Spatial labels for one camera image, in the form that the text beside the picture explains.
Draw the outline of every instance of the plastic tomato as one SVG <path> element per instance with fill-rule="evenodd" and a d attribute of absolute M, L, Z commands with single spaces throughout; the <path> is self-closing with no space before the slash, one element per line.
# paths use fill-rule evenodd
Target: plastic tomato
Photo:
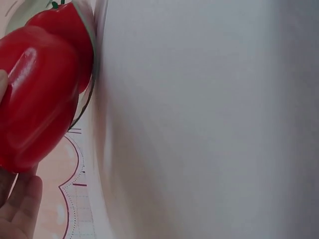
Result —
<path fill-rule="evenodd" d="M 78 53 L 37 26 L 0 39 L 0 69 L 9 75 L 0 103 L 0 165 L 20 173 L 41 161 L 68 131 L 78 103 Z"/>
<path fill-rule="evenodd" d="M 53 2 L 53 8 L 32 17 L 28 25 L 39 26 L 46 31 L 67 40 L 77 51 L 80 61 L 79 93 L 83 92 L 91 78 L 93 68 L 93 47 L 90 36 L 73 3 L 61 5 Z"/>

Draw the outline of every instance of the white surface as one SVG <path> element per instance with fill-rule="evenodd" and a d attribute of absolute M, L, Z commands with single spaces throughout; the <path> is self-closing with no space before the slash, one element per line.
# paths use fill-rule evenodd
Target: white surface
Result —
<path fill-rule="evenodd" d="M 117 239 L 318 238 L 318 13 L 109 0 L 88 124 Z"/>

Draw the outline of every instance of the finger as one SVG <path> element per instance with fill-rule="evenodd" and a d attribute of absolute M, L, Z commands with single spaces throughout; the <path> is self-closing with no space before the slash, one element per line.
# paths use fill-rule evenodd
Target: finger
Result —
<path fill-rule="evenodd" d="M 8 86 L 8 75 L 4 70 L 0 70 L 0 101 L 2 100 Z"/>
<path fill-rule="evenodd" d="M 41 198 L 42 180 L 38 176 L 33 176 L 28 183 L 22 204 L 12 220 L 12 224 L 24 232 L 27 238 L 33 238 Z"/>
<path fill-rule="evenodd" d="M 30 178 L 35 175 L 37 166 L 32 168 L 30 171 L 21 173 L 18 175 L 16 183 L 12 189 L 12 192 L 3 205 L 0 208 L 0 218 L 11 222 L 16 212 L 19 210 L 23 197 L 26 194 L 27 186 Z"/>
<path fill-rule="evenodd" d="M 16 175 L 0 168 L 0 207 L 6 202 Z"/>

